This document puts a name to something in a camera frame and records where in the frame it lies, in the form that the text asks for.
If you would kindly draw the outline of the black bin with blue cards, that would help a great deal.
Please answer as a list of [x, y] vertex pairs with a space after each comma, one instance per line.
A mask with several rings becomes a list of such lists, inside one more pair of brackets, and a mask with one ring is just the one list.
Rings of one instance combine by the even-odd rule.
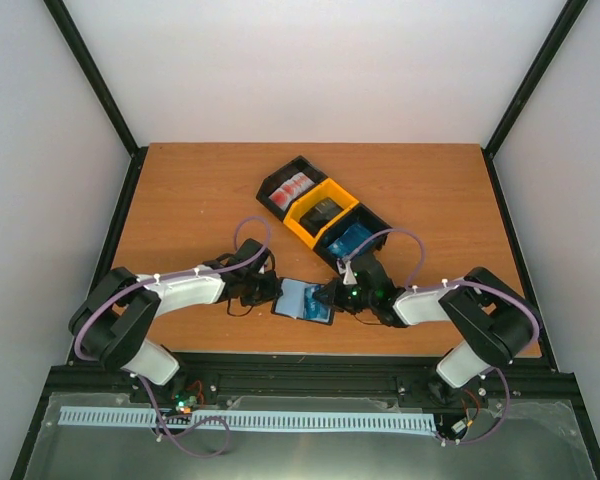
[[368, 238], [391, 226], [364, 204], [358, 204], [328, 227], [313, 251], [336, 273], [338, 262]]

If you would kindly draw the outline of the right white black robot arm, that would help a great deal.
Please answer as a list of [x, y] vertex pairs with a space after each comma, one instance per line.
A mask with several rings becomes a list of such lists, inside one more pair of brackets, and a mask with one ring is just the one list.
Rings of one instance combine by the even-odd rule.
[[484, 267], [431, 287], [398, 287], [383, 269], [336, 278], [307, 294], [311, 305], [356, 315], [370, 311], [393, 328], [450, 322], [462, 341], [437, 364], [435, 375], [451, 389], [503, 368], [540, 335], [534, 307]]

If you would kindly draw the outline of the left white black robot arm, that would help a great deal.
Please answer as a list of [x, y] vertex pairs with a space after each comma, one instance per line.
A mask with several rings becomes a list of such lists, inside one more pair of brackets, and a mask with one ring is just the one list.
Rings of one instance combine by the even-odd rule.
[[154, 320], [196, 305], [237, 300], [255, 307], [281, 295], [280, 281], [265, 259], [252, 263], [228, 255], [189, 270], [134, 275], [124, 267], [111, 270], [69, 321], [74, 353], [105, 370], [124, 370], [153, 383], [166, 402], [181, 400], [188, 378], [165, 347], [148, 339]]

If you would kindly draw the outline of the black leather card holder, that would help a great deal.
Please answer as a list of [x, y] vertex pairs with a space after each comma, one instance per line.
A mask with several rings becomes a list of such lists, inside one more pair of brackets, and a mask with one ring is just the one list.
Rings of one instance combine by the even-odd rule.
[[[307, 321], [302, 318], [304, 289], [309, 285], [319, 285], [316, 283], [308, 283], [301, 280], [282, 278], [280, 280], [280, 297], [274, 300], [271, 308], [273, 315], [291, 318], [294, 320]], [[330, 326], [333, 324], [335, 312], [331, 310], [331, 321], [329, 324], [321, 324], [312, 321], [307, 321], [319, 325]]]

